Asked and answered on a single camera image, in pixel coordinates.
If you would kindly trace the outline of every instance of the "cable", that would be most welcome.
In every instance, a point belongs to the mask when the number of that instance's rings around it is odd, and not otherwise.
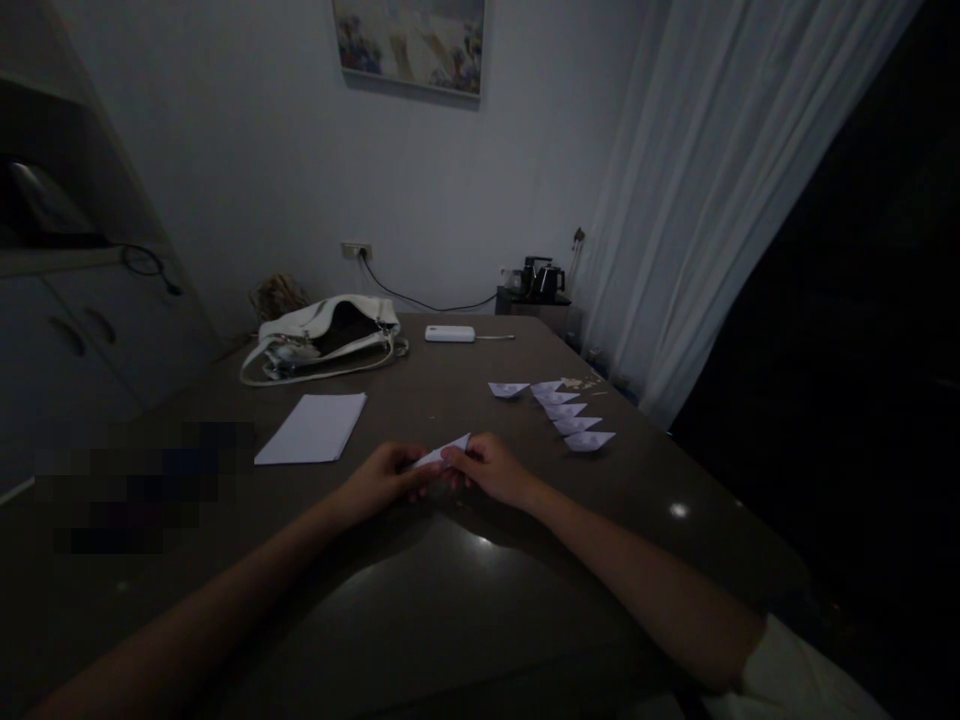
[[[167,286],[168,293],[170,293],[171,295],[183,295],[183,288],[181,288],[179,285],[175,285],[173,282],[171,282],[170,278],[167,277],[166,272],[164,272],[163,270],[163,260],[161,260],[157,256],[157,254],[153,252],[153,250],[150,250],[149,248],[145,248],[142,245],[131,245],[130,243],[113,243],[113,244],[119,245],[120,247],[123,248],[123,250],[120,251],[120,262],[123,263],[123,266],[127,268],[127,270],[129,270],[135,275],[143,275],[145,277],[153,277],[155,275],[159,275],[160,279],[163,280],[163,284]],[[142,252],[144,255],[150,258],[150,260],[153,261],[153,264],[157,266],[156,270],[154,270],[153,272],[145,272],[143,270],[138,270],[136,267],[134,267],[133,261],[130,260],[130,257],[129,257],[131,250],[137,250],[139,252]]]
[[[366,250],[360,250],[360,253],[359,253],[358,257],[360,258],[360,261],[363,263],[363,266],[367,269],[367,272],[370,273],[370,277],[373,278],[373,281],[374,281],[377,285],[379,285],[381,288],[383,288],[384,290],[386,290],[386,291],[387,291],[388,293],[390,293],[391,295],[394,295],[394,296],[396,296],[396,297],[398,297],[398,298],[403,298],[404,300],[407,300],[407,301],[409,301],[409,302],[412,302],[412,303],[414,303],[414,304],[416,304],[416,305],[421,305],[421,306],[427,308],[427,310],[433,310],[434,312],[452,312],[452,311],[454,311],[454,310],[470,310],[471,308],[480,307],[481,305],[486,305],[488,302],[490,302],[491,300],[493,300],[493,299],[495,299],[495,298],[497,297],[497,294],[494,293],[493,295],[491,295],[490,297],[488,297],[486,300],[481,300],[480,302],[474,303],[473,305],[461,305],[461,306],[455,307],[455,308],[435,308],[435,307],[433,307],[433,305],[427,305],[426,303],[420,302],[419,300],[414,300],[412,297],[407,297],[406,295],[403,295],[403,294],[401,294],[401,293],[395,292],[394,290],[391,290],[391,289],[388,288],[386,285],[384,285],[382,282],[380,282],[379,280],[377,280],[377,276],[374,275],[374,274],[373,274],[373,270],[370,269],[370,263],[367,262],[367,251],[366,251]]]

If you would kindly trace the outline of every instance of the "dark gray table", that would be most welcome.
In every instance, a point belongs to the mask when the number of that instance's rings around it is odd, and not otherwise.
[[[517,339],[425,343],[424,327],[441,322]],[[196,432],[184,422],[253,424],[252,448],[221,453],[223,474],[207,483],[209,502],[170,504],[165,524],[183,527],[165,531],[162,553],[54,551],[53,528],[83,525],[90,500],[124,499],[123,483],[105,480],[103,467],[83,481],[38,482],[0,509],[5,709],[36,701],[238,560],[389,438],[432,448],[492,430],[549,483],[749,603],[806,585],[802,562],[780,538],[539,320],[405,315],[402,323],[410,354],[388,368],[251,389],[236,379],[240,353],[115,430],[113,447],[158,448],[190,445]],[[600,452],[569,452],[529,392],[504,401],[487,387],[560,377],[598,382],[578,401],[589,403],[585,414],[604,418],[595,429],[618,433]],[[253,470],[254,450],[302,394],[360,391],[369,399],[339,462]],[[76,502],[64,502],[71,493]],[[671,514],[674,503],[689,508],[686,517]],[[611,675],[649,690],[673,682],[668,663],[616,600],[535,521],[475,489],[441,490],[430,502],[391,508],[328,548],[212,680],[196,710],[346,716],[551,664],[565,668],[554,673],[565,692],[579,680]],[[578,669],[571,673],[571,666]]]

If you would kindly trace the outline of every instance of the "sheer curtain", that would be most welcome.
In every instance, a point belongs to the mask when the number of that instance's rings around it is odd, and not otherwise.
[[[574,299],[668,427],[921,0],[646,0]]]

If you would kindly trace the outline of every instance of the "white handbag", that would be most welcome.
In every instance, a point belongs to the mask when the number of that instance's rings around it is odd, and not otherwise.
[[[409,343],[398,337],[399,333],[400,321],[392,300],[337,295],[263,323],[259,344],[240,368],[240,381],[269,387],[372,370],[407,354]],[[254,380],[246,370],[260,355],[269,360],[263,365],[266,377]],[[377,359],[368,363],[371,356]],[[356,364],[344,367],[351,359]],[[328,366],[321,372],[304,372],[304,368],[324,363],[332,363],[337,369]]]

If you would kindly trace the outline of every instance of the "forearm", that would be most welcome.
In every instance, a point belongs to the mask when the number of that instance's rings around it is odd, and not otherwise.
[[[33,716],[172,714],[342,529],[329,502],[315,505],[64,685]]]
[[[699,572],[538,486],[525,509],[546,525],[678,665],[714,690],[735,686],[760,642],[763,619]]]

